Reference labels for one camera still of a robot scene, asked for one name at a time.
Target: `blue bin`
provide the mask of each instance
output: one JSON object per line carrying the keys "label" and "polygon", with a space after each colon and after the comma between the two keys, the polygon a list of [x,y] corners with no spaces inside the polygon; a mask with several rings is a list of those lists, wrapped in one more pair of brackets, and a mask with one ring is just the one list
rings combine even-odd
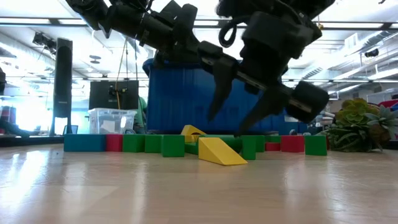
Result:
{"label": "blue bin", "polygon": [[[215,90],[214,78],[199,64],[167,64],[154,68],[147,60],[143,69],[149,76],[147,128],[163,133],[178,133],[186,124],[204,132],[229,133],[238,130],[240,122],[257,103],[260,94],[252,95],[244,90],[244,83],[233,81],[229,98],[215,119],[208,123],[206,115]],[[275,118],[270,116],[255,124],[249,131],[278,131]]]}

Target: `ceiling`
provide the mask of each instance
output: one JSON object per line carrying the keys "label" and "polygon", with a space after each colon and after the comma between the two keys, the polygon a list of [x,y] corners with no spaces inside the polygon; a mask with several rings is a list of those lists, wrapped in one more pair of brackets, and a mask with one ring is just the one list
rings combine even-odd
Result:
{"label": "ceiling", "polygon": [[[176,0],[180,5],[190,3],[198,8],[197,19],[219,19],[215,14],[215,7],[218,0]],[[336,0],[335,4],[328,8],[325,12],[320,14],[315,21],[328,22],[398,22],[398,0],[386,0],[383,4],[378,4],[379,0]],[[155,0],[152,9],[160,11],[168,0]],[[31,17],[31,18],[80,18],[78,14],[73,12],[64,0],[12,0],[2,2],[0,8],[1,17]],[[44,27],[44,26],[0,26],[0,34],[4,34],[13,40],[18,41],[26,47],[34,50],[40,57],[48,57],[51,59],[51,54],[47,50],[43,50],[32,43],[36,32],[43,32],[47,37],[56,39],[59,37],[70,39],[73,41],[73,70],[74,77],[84,78],[99,78],[107,76],[108,78],[116,78],[119,72],[119,64],[123,53],[123,46],[125,38],[117,32],[112,32],[110,38],[106,39],[102,32],[97,31],[92,33],[88,27]],[[199,40],[207,40],[214,44],[218,44],[219,29],[194,29],[194,34]],[[238,36],[244,32],[244,29],[238,30]],[[364,58],[359,52],[350,52],[349,54],[342,54],[342,50],[347,52],[352,50],[353,46],[349,46],[347,39],[355,40],[354,43],[362,44],[361,40],[366,40],[370,35],[374,35],[376,31],[360,31],[360,30],[325,30],[323,36],[309,45],[298,60],[291,60],[289,67],[293,68],[285,76],[291,79],[301,79],[307,74],[312,73],[314,68],[323,68],[322,72],[312,75],[312,79],[332,79],[341,74],[352,71],[353,69],[361,68],[363,65],[375,63],[382,56],[394,53],[397,38],[393,37],[388,41],[378,43],[380,55],[376,58]],[[239,52],[243,47],[243,42],[237,39],[234,45],[224,51],[236,58],[240,58]],[[153,57],[155,49],[144,46],[140,48],[140,53],[135,58],[133,54],[134,49],[127,44],[129,55],[123,60],[120,69],[120,78],[135,78],[136,75],[141,79],[140,95],[147,97],[148,79],[142,70],[142,64]],[[91,63],[93,60],[90,55],[100,56],[99,64]],[[383,70],[388,70],[396,67],[397,58],[389,58],[380,62],[380,67]],[[12,81],[15,85],[25,86],[30,83],[37,84],[39,87],[35,91],[49,94],[49,84],[45,87],[45,83],[39,83],[35,80],[28,80],[29,77],[36,77],[37,75],[51,76],[50,72],[37,71],[36,63],[31,66],[24,66],[24,62],[19,57],[17,58],[1,58],[0,62],[3,70],[7,72],[7,79]],[[360,70],[348,78],[366,79],[376,72],[375,66],[369,66],[365,70]],[[296,82],[290,82],[290,86],[294,86]],[[84,81],[74,83],[74,89],[77,89],[77,95],[87,95],[89,93],[89,85]],[[320,85],[325,88],[333,87],[333,85]]]}

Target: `succulent plant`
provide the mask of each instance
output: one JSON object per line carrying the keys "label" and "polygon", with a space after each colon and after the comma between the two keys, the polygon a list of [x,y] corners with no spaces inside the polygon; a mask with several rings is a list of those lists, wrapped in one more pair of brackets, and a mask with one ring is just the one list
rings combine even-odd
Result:
{"label": "succulent plant", "polygon": [[371,139],[382,149],[382,145],[396,139],[398,134],[398,111],[392,112],[389,108],[380,106],[379,115],[365,113],[369,119],[369,135]]}
{"label": "succulent plant", "polygon": [[377,115],[379,111],[362,98],[346,100],[343,102],[342,110],[336,115],[336,123],[340,126],[363,126],[369,121],[366,113]]}

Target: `blue block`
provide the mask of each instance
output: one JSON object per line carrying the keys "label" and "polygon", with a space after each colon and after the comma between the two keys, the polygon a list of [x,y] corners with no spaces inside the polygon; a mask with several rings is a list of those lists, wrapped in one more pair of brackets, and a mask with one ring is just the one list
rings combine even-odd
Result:
{"label": "blue block", "polygon": [[[228,99],[209,123],[206,115],[215,91],[213,75],[199,64],[168,63],[161,69],[154,68],[151,59],[143,69],[149,76],[148,130],[180,133],[186,124],[191,124],[204,132],[234,133],[262,95],[246,92],[244,83],[235,79]],[[268,117],[249,131],[263,133],[276,129]]]}
{"label": "blue block", "polygon": [[64,152],[104,152],[104,134],[66,134],[63,139]]}

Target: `table surface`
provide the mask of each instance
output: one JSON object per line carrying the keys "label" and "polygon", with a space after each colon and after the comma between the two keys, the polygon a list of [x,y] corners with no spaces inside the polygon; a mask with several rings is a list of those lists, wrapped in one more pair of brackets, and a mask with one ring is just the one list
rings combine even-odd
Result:
{"label": "table surface", "polygon": [[398,151],[186,154],[0,149],[0,223],[398,223]]}

